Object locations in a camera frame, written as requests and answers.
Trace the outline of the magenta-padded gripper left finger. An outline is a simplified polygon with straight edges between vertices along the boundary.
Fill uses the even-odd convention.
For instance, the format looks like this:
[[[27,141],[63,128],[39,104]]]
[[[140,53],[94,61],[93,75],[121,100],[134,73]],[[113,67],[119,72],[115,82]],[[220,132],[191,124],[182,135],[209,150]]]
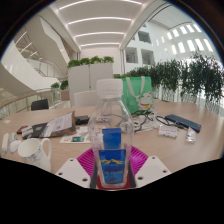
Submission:
[[[97,186],[97,168],[92,149],[88,149],[77,159],[69,158],[56,175],[84,188]]]

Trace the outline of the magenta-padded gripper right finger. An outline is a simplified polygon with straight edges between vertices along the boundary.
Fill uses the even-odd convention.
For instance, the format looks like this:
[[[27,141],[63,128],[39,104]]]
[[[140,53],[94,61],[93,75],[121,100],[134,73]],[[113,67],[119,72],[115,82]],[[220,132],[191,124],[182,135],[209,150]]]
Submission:
[[[157,156],[147,156],[136,147],[131,149],[128,174],[131,188],[143,187],[170,174]]]

